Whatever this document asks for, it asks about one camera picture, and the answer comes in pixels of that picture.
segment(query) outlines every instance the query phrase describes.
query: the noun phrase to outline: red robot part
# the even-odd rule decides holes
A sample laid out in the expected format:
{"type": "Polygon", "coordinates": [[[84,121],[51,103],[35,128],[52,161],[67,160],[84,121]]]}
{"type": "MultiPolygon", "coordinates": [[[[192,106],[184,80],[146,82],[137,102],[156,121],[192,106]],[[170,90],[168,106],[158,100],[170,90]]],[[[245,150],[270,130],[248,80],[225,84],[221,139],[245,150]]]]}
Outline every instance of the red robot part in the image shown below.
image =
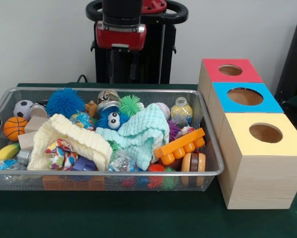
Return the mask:
{"type": "Polygon", "coordinates": [[[102,21],[97,23],[97,42],[99,48],[126,48],[130,51],[141,51],[146,38],[146,26],[140,24],[136,28],[113,28],[104,26],[102,21]]]}
{"type": "Polygon", "coordinates": [[[144,0],[142,14],[163,12],[167,8],[165,0],[144,0]]]}

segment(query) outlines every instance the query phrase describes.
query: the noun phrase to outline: googly eyes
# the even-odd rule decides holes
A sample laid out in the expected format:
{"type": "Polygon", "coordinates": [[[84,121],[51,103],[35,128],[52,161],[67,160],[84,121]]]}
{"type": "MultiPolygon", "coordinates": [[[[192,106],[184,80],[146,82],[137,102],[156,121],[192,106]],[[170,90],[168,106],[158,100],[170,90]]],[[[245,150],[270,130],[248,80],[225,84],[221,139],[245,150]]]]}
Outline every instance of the googly eyes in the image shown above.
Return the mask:
{"type": "Polygon", "coordinates": [[[109,120],[109,127],[113,130],[119,128],[120,121],[119,121],[119,115],[117,113],[111,113],[108,116],[109,120]]]}

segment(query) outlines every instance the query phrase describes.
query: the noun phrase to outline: metal basket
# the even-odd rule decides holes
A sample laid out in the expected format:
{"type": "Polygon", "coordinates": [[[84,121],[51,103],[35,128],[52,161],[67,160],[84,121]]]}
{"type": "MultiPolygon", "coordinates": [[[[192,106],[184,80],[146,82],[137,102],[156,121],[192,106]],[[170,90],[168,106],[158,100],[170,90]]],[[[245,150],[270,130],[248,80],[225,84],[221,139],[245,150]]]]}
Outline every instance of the metal basket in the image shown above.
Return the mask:
{"type": "MultiPolygon", "coordinates": [[[[48,99],[56,88],[13,88],[0,100],[0,149],[10,143],[2,131],[2,125],[13,116],[15,104],[20,100],[41,101],[48,99]]],[[[77,88],[85,101],[96,100],[102,89],[77,88]]],[[[185,97],[193,108],[191,126],[205,131],[205,172],[78,172],[78,171],[0,171],[0,190],[175,190],[205,191],[215,175],[223,169],[223,160],[215,138],[205,102],[194,90],[135,90],[115,89],[120,97],[135,95],[147,106],[163,102],[171,107],[178,97],[185,97]],[[163,185],[150,189],[149,180],[162,179],[163,185]]]]}

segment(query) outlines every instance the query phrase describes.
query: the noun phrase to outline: mint green knitted cloth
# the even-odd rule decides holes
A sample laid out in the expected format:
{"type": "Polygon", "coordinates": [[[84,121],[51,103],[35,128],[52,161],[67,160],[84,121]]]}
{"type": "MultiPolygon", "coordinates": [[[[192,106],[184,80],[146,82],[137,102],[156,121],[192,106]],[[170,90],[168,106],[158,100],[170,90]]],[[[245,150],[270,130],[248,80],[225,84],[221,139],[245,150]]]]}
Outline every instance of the mint green knitted cloth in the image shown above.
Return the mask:
{"type": "Polygon", "coordinates": [[[96,132],[126,150],[144,171],[151,161],[156,161],[154,149],[169,142],[168,123],[156,104],[150,104],[132,116],[118,131],[98,127],[96,132]]]}

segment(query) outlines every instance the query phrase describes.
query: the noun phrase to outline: orange ball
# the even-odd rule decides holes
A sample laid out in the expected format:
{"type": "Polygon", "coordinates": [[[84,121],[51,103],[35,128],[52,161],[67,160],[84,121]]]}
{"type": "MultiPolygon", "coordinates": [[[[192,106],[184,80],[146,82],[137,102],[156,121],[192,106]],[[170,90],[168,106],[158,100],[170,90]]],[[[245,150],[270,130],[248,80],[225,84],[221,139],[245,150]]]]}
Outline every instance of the orange ball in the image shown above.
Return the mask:
{"type": "Polygon", "coordinates": [[[25,125],[28,123],[24,118],[12,117],[4,124],[4,134],[11,141],[18,141],[18,136],[25,133],[25,125]]]}

